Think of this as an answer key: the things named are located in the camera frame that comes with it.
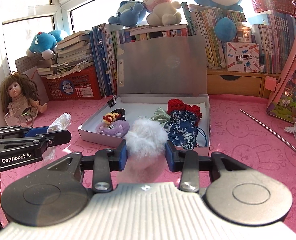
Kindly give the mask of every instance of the pink fabric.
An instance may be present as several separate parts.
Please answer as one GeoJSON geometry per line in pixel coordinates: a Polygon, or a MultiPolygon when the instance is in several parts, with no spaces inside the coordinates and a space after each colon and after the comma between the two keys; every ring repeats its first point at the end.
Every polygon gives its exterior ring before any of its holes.
{"type": "MultiPolygon", "coordinates": [[[[55,159],[64,155],[80,151],[84,155],[93,155],[104,146],[83,141],[78,132],[78,126],[100,109],[106,99],[101,101],[51,101],[48,103],[46,114],[40,114],[35,120],[35,127],[50,125],[58,116],[67,112],[71,114],[72,140],[68,145],[62,145],[56,150],[55,159]]],[[[283,129],[291,124],[273,118],[266,114],[267,100],[256,97],[219,95],[210,96],[211,108],[211,147],[212,151],[221,151],[233,158],[249,165],[260,172],[284,183],[293,194],[293,205],[285,220],[287,226],[296,232],[296,153],[265,130],[239,109],[245,110],[261,122],[275,130],[296,147],[294,136],[283,129]]],[[[42,163],[35,163],[26,167],[7,171],[2,174],[2,190],[13,181],[42,167],[42,163]]],[[[91,174],[87,171],[83,185],[91,187],[91,174]]],[[[157,182],[173,181],[178,185],[180,172],[171,173],[166,169],[157,182]]],[[[115,184],[116,172],[112,172],[115,184]]],[[[200,186],[210,184],[207,172],[200,172],[200,186]]],[[[4,214],[0,212],[0,219],[5,224],[4,214]]]]}

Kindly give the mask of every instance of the red crocheted item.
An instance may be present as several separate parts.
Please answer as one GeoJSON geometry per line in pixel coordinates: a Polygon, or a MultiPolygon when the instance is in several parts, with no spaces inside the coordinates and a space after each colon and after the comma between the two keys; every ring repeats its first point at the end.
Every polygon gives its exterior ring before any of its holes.
{"type": "Polygon", "coordinates": [[[179,99],[170,99],[168,101],[168,109],[167,109],[167,114],[170,114],[172,111],[178,110],[178,111],[189,111],[194,113],[198,118],[201,118],[202,113],[200,112],[200,107],[193,105],[187,105],[184,102],[182,102],[179,99]]]}

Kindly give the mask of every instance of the silver stick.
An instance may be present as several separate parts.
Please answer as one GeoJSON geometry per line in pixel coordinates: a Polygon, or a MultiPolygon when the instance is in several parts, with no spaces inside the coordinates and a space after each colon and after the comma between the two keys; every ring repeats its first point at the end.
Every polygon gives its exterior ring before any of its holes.
{"type": "Polygon", "coordinates": [[[287,142],[283,137],[281,137],[278,133],[276,133],[275,131],[271,130],[269,127],[267,127],[266,125],[264,125],[262,122],[258,121],[256,118],[252,117],[250,114],[247,114],[244,110],[240,109],[240,111],[242,113],[244,113],[245,115],[247,115],[248,117],[250,117],[252,120],[256,121],[257,123],[259,123],[261,126],[263,126],[264,128],[266,128],[269,132],[271,132],[273,135],[275,135],[277,138],[279,138],[280,140],[282,140],[285,144],[287,144],[291,149],[293,149],[296,152],[296,148],[293,147],[289,142],[287,142]]]}

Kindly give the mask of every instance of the floral pattern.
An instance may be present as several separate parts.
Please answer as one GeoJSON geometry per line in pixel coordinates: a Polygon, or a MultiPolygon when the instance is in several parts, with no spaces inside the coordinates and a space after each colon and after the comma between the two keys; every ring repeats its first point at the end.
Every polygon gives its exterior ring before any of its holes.
{"type": "Polygon", "coordinates": [[[196,147],[198,130],[194,125],[197,121],[198,117],[192,112],[172,111],[170,121],[164,126],[172,144],[189,150],[196,147]]]}

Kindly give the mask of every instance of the pink backpack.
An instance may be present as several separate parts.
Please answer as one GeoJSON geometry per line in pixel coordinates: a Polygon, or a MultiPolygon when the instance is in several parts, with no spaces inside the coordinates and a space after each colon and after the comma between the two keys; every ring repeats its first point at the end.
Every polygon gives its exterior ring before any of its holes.
{"type": "Polygon", "coordinates": [[[288,122],[296,119],[296,37],[278,81],[266,77],[265,88],[271,90],[267,113],[288,122]]]}

